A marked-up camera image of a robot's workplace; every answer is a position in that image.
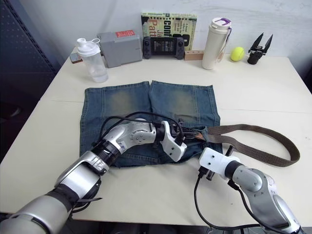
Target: white table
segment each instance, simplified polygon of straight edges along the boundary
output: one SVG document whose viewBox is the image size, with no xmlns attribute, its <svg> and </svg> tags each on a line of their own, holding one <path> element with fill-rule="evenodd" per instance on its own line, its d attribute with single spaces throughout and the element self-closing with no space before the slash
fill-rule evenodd
<svg viewBox="0 0 312 234">
<path fill-rule="evenodd" d="M 311 94 L 286 57 L 263 57 L 250 65 L 225 56 L 214 70 L 202 69 L 201 61 L 152 57 L 110 68 L 108 75 L 107 82 L 95 83 L 88 79 L 83 63 L 67 59 L 41 99 L 83 102 L 88 87 L 157 80 L 213 84 L 219 109 L 312 113 Z"/>
<path fill-rule="evenodd" d="M 312 226 L 312 188 L 309 186 L 312 96 L 287 58 L 262 59 L 257 66 L 250 67 L 243 62 L 234 64 L 225 60 L 215 71 L 201 69 L 199 61 L 144 60 L 109 69 L 110 80 L 104 84 L 84 80 L 86 73 L 82 63 L 72 65 L 67 61 L 0 165 L 0 210 L 16 212 L 33 198 L 51 190 L 59 174 L 77 159 L 85 88 L 156 79 L 172 83 L 213 84 L 221 125 L 260 125 L 289 137 L 301 152 L 301 159 L 290 167 L 273 167 L 239 153 L 235 155 L 245 165 L 271 175 L 277 183 L 279 194 L 287 201 L 301 225 Z M 168 69 L 161 71 L 155 68 L 150 73 L 152 78 L 144 78 L 142 70 L 147 72 L 157 67 L 157 64 L 167 68 L 176 66 L 180 69 L 175 69 L 179 75 L 174 75 Z M 270 64 L 274 64 L 274 76 L 268 72 Z M 219 74 L 225 74 L 229 69 L 232 76 L 230 72 L 226 78 Z M 254 77 L 250 76 L 250 69 L 256 73 Z M 266 74 L 266 77 L 260 79 L 260 72 Z M 285 80 L 276 78 L 277 73 L 281 73 L 280 76 L 285 77 Z M 234 91 L 239 84 L 248 88 L 249 96 L 244 93 L 245 90 Z M 284 86 L 283 89 L 292 93 L 291 97 L 284 90 L 276 89 Z M 241 131 L 229 135 L 260 150 L 288 157 L 286 150 L 268 137 Z M 91 203 L 88 209 L 75 214 L 74 218 L 204 225 L 196 213 L 193 199 L 198 168 L 196 158 L 179 165 L 112 168 L 102 177 L 102 186 L 97 195 L 104 199 Z M 198 202 L 204 216 L 217 225 L 254 223 L 244 210 L 239 194 L 218 176 L 212 182 L 202 179 L 198 188 Z"/>
</svg>

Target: white lid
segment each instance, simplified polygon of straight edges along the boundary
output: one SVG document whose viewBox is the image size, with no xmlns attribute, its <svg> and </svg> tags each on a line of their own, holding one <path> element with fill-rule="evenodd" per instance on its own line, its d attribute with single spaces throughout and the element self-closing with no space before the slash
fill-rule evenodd
<svg viewBox="0 0 312 234">
<path fill-rule="evenodd" d="M 99 43 L 98 38 L 95 38 L 90 41 L 86 41 L 85 38 L 77 39 L 78 54 L 86 57 L 96 55 L 97 53 L 100 52 L 100 48 L 97 45 L 97 43 Z"/>
</svg>

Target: belt strap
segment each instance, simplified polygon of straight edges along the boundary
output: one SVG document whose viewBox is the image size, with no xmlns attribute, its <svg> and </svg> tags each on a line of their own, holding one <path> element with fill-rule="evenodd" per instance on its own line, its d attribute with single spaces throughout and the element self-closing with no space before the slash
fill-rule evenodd
<svg viewBox="0 0 312 234">
<path fill-rule="evenodd" d="M 236 130 L 253 131 L 253 132 L 262 133 L 262 134 L 265 134 L 274 138 L 275 140 L 279 141 L 282 145 L 285 146 L 285 148 L 288 150 L 291 156 L 291 159 L 287 160 L 287 159 L 280 158 L 278 156 L 275 156 L 275 155 L 266 153 L 264 151 L 257 150 L 253 147 L 244 145 L 230 136 L 221 135 L 221 134 L 233 132 Z M 229 143 L 233 145 L 237 151 L 245 155 L 248 155 L 254 159 L 257 159 L 259 161 L 262 161 L 262 162 L 265 162 L 274 166 L 278 166 L 278 167 L 288 167 L 300 159 L 300 153 L 297 147 L 295 146 L 295 144 L 291 140 L 289 140 L 287 137 L 283 136 L 282 134 L 276 131 L 263 128 L 263 127 L 259 127 L 259 126 L 248 125 L 248 124 L 237 124 L 237 125 L 209 127 L 208 139 L 209 139 L 209 142 L 212 142 L 212 143 Z"/>
</svg>

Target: yellow ball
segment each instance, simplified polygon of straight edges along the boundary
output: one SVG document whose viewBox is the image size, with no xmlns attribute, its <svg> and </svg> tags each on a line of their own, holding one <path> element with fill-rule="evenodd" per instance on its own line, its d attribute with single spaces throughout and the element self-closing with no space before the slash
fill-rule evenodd
<svg viewBox="0 0 312 234">
<path fill-rule="evenodd" d="M 243 47 L 236 47 L 231 52 L 231 59 L 233 61 L 240 61 L 244 57 L 245 51 Z"/>
</svg>

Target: black cable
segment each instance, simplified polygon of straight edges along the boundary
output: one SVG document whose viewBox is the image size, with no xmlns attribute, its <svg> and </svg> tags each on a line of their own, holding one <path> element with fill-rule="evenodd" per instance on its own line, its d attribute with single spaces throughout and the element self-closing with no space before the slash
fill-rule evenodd
<svg viewBox="0 0 312 234">
<path fill-rule="evenodd" d="M 183 130 L 185 139 L 194 139 L 199 133 L 199 131 L 196 131 L 195 129 L 192 129 L 192 128 L 182 127 L 182 130 Z"/>
<path fill-rule="evenodd" d="M 120 119 L 120 121 L 118 121 L 117 123 L 113 124 L 111 127 L 109 127 L 105 133 L 101 134 L 104 130 L 105 125 L 107 124 L 108 121 L 110 121 L 111 119 Z M 128 118 L 128 117 L 121 117 L 121 116 L 110 116 L 108 117 L 102 124 L 101 126 L 101 130 L 100 130 L 100 136 L 98 138 L 98 141 L 101 141 L 103 139 L 104 136 L 106 136 L 110 130 L 112 130 L 112 128 L 116 127 L 120 122 L 123 122 L 124 120 L 128 120 L 128 121 L 133 121 L 133 122 L 140 122 L 140 123 L 150 123 L 150 121 L 147 120 L 140 120 L 140 119 L 135 119 L 135 118 Z"/>
<path fill-rule="evenodd" d="M 180 132 L 181 132 L 181 138 L 184 137 L 184 134 L 183 134 L 183 130 L 182 130 L 181 125 L 180 125 L 177 121 L 175 121 L 173 118 L 170 118 L 170 117 L 167 117 L 167 116 L 164 116 L 164 115 L 161 115 L 161 114 L 152 113 L 152 112 L 147 112 L 147 111 L 137 111 L 137 112 L 133 112 L 133 113 L 131 113 L 131 114 L 128 114 L 125 118 L 131 117 L 131 116 L 134 116 L 134 115 L 137 115 L 137 114 L 158 116 L 158 117 L 162 117 L 162 118 L 169 119 L 169 120 L 173 121 L 173 122 L 178 126 L 178 128 L 179 128 L 179 130 L 180 130 Z M 120 121 L 118 121 L 118 122 L 116 122 L 115 124 L 113 124 L 109 129 L 107 129 L 107 130 L 105 131 L 105 133 L 102 134 L 102 132 L 103 132 L 103 130 L 104 130 L 104 126 L 105 126 L 105 124 L 109 121 L 109 118 L 110 118 L 110 117 L 108 117 L 108 118 L 103 122 L 103 124 L 102 124 L 102 126 L 101 126 L 101 130 L 100 130 L 100 133 L 99 133 L 98 142 L 100 142 L 100 141 L 103 139 L 103 137 L 104 137 L 112 128 L 116 127 L 118 124 L 120 124 L 121 122 L 124 121 L 124 119 L 120 118 L 120 119 L 121 119 Z"/>
<path fill-rule="evenodd" d="M 83 206 L 82 208 L 79 208 L 79 209 L 76 209 L 76 210 L 72 210 L 72 213 L 74 214 L 74 213 L 77 213 L 77 212 L 80 212 L 80 211 L 83 211 L 83 210 L 87 209 L 88 206 L 90 206 L 90 203 L 91 203 L 91 202 L 88 202 L 88 203 L 87 203 L 85 206 Z"/>
<path fill-rule="evenodd" d="M 255 220 L 257 221 L 261 226 L 265 227 L 266 229 L 269 229 L 271 231 L 274 231 L 274 232 L 277 232 L 277 233 L 280 233 L 280 234 L 289 234 L 288 232 L 285 232 L 285 231 L 282 231 L 280 229 L 277 229 L 277 228 L 274 228 L 272 226 L 269 226 L 265 223 L 263 223 L 257 216 L 255 216 L 252 211 L 249 209 L 248 205 L 247 205 L 247 202 L 246 202 L 246 199 L 245 199 L 245 196 L 242 192 L 242 190 L 240 188 L 237 189 L 237 191 L 239 192 L 241 198 L 242 198 L 242 201 L 243 201 L 243 204 L 244 204 L 244 207 L 245 209 L 247 210 L 247 212 L 250 214 L 250 216 Z"/>
<path fill-rule="evenodd" d="M 195 185 L 195 188 L 194 188 L 194 201 L 195 201 L 195 206 L 196 206 L 196 210 L 197 210 L 197 213 L 198 215 L 200 216 L 200 218 L 210 227 L 212 228 L 216 228 L 216 229 L 220 229 L 220 230 L 225 230 L 225 231 L 233 231 L 233 230 L 237 230 L 237 229 L 241 229 L 241 228 L 252 228 L 252 227 L 260 227 L 259 224 L 248 224 L 248 225 L 241 225 L 241 226 L 235 226 L 235 227 L 223 227 L 223 226 L 216 226 L 210 222 L 208 222 L 204 216 L 201 214 L 199 208 L 198 208 L 198 204 L 197 204 L 197 188 L 198 188 L 198 184 L 199 184 L 199 181 L 200 181 L 200 177 L 197 178 L 197 181 L 196 181 L 196 185 Z"/>
</svg>

